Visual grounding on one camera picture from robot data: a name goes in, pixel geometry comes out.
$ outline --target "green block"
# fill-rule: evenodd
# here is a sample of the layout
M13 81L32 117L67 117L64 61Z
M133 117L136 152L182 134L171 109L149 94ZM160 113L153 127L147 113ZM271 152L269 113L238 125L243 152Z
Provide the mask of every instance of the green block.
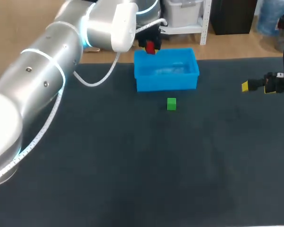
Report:
M167 98L167 110L176 110L177 100L176 98Z

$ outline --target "plastic storage box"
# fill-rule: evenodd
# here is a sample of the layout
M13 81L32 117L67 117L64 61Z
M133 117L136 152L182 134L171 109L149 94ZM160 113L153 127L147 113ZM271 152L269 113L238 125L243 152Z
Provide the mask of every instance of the plastic storage box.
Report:
M164 17L171 27L196 25L204 0L164 0Z
M137 91L196 89L199 67L193 49L166 49L156 55L134 53Z

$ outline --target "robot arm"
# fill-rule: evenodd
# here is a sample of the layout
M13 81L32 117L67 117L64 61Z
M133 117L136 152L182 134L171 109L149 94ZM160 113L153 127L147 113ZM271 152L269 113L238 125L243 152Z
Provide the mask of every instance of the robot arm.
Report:
M66 1L54 22L0 79L0 170L17 156L23 133L64 88L85 48L126 52L133 44L137 24L159 16L159 0ZM0 184L16 168L2 175Z

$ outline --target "blue container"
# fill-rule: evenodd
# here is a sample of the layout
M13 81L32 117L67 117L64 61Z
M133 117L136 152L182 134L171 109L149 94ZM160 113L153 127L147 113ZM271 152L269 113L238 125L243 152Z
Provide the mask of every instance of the blue container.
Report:
M134 53L137 91L196 89L199 67L193 49L166 49L156 55Z

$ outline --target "dark gray table mat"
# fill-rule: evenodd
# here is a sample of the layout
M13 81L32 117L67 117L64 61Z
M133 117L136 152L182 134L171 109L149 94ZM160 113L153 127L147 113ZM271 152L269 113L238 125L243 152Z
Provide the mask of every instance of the dark gray table mat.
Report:
M0 227L284 225L284 94L241 92L282 59L198 64L196 91L138 94L132 64L96 88L71 78L52 126L0 186ZM109 67L78 73L92 82Z

